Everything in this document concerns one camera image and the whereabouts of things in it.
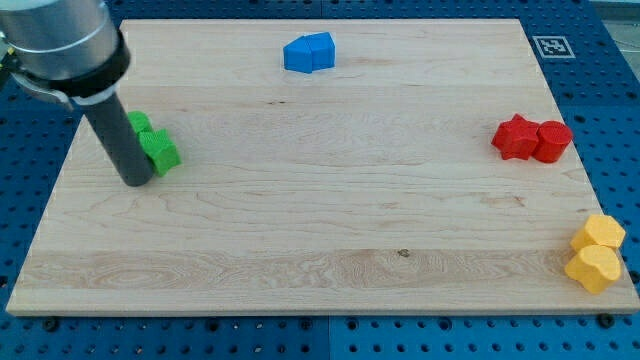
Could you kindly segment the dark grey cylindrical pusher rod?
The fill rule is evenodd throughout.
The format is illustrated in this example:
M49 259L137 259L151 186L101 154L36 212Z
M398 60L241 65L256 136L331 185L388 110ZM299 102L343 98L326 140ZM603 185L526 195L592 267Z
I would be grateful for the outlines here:
M117 94L83 100L81 107L123 182L130 187L148 183L153 167Z

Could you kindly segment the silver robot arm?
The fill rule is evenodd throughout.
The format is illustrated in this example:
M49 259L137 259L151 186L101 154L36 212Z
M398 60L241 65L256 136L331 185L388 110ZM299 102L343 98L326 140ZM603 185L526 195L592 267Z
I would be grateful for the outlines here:
M79 106L124 183L153 168L116 93L131 55L100 0L1 0L1 83L68 110Z

